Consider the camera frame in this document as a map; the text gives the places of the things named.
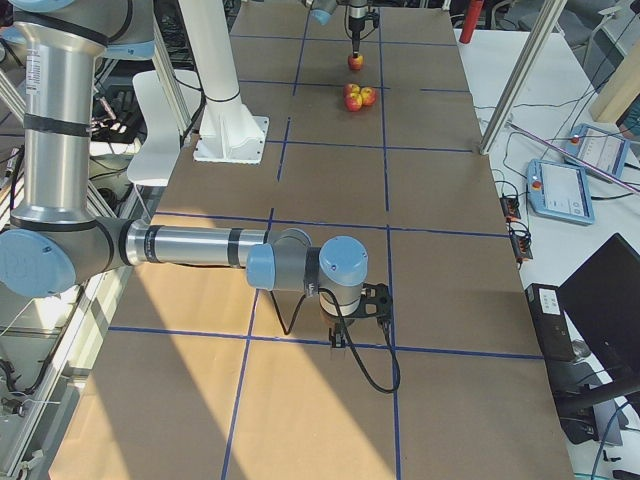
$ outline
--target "white table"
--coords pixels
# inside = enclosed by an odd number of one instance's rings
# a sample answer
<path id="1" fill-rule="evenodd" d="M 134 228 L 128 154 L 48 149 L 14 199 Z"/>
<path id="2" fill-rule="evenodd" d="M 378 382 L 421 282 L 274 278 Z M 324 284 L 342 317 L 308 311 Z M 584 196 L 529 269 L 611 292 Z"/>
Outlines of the white table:
<path id="1" fill-rule="evenodd" d="M 468 45 L 460 44 L 460 53 L 464 64 L 469 88 L 476 107 L 495 106 L 511 74 L 513 66 L 526 41 L 528 33 L 476 31 Z M 526 87 L 516 104 L 552 104 L 559 105 L 577 99 L 590 88 L 590 83 L 560 34 L 552 34 L 542 55 L 531 71 Z M 521 106 L 513 110 L 512 121 L 516 125 L 538 135 L 541 138 L 566 137 L 573 118 L 581 110 L 585 101 L 595 99 L 588 96 L 580 101 L 573 117 L 567 122 L 560 134 L 558 129 L 571 113 L 574 103 L 562 107 Z M 477 109 L 481 129 L 484 131 L 493 109 Z M 590 123 L 609 131 L 616 131 L 615 125 L 596 124 L 588 108 L 585 108 L 576 123 Z M 505 128 L 490 152 L 492 168 L 504 173 L 507 181 L 513 183 L 520 193 L 525 191 L 524 179 L 509 171 L 503 165 L 505 147 L 509 134 L 513 130 Z M 544 147 L 521 136 L 514 135 L 509 144 L 507 164 L 518 172 L 524 173 L 529 161 L 540 158 Z M 559 160 L 560 156 L 548 152 L 546 159 Z M 635 156 L 629 154 L 627 162 L 638 164 Z M 496 180 L 502 179 L 501 173 L 494 171 Z M 640 182 L 640 172 L 625 169 L 623 179 Z M 619 187 L 605 184 L 589 178 L 589 187 L 594 196 L 612 196 L 625 193 Z M 497 184 L 498 192 L 502 185 Z M 512 193 L 505 186 L 505 193 Z M 524 214 L 526 208 L 521 205 Z M 594 202 L 596 222 L 591 226 L 579 226 L 570 223 L 538 217 L 529 211 L 528 224 L 532 233 L 532 252 L 534 259 L 525 262 L 520 271 L 523 287 L 533 282 L 560 285 L 613 233 L 619 232 L 638 251 L 640 251 L 640 197 L 631 196 L 621 200 Z M 577 331 L 570 325 L 573 335 Z M 601 367 L 593 364 L 594 370 Z M 609 380 L 606 374 L 600 376 L 603 382 Z M 631 408 L 625 413 L 637 428 L 640 420 Z M 600 462 L 598 473 L 611 477 L 611 470 L 623 469 L 640 472 L 640 434 L 623 432 L 624 446 L 608 448 L 610 455 L 622 456 L 623 460 L 614 464 Z M 578 447 L 567 442 L 574 471 L 590 473 L 595 458 L 597 444 L 587 442 Z"/>

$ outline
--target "label on robot arm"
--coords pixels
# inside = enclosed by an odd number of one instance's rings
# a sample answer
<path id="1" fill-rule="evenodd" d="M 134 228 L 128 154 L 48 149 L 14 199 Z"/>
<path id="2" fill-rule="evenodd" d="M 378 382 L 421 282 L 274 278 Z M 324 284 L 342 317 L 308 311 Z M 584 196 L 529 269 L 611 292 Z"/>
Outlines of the label on robot arm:
<path id="1" fill-rule="evenodd" d="M 42 88 L 42 59 L 40 51 L 29 49 L 27 52 L 27 94 L 38 95 Z"/>
<path id="2" fill-rule="evenodd" d="M 540 289 L 540 305 L 542 305 L 542 313 L 560 315 L 558 297 L 556 297 L 556 292 L 553 290 L 548 290 L 546 288 Z"/>

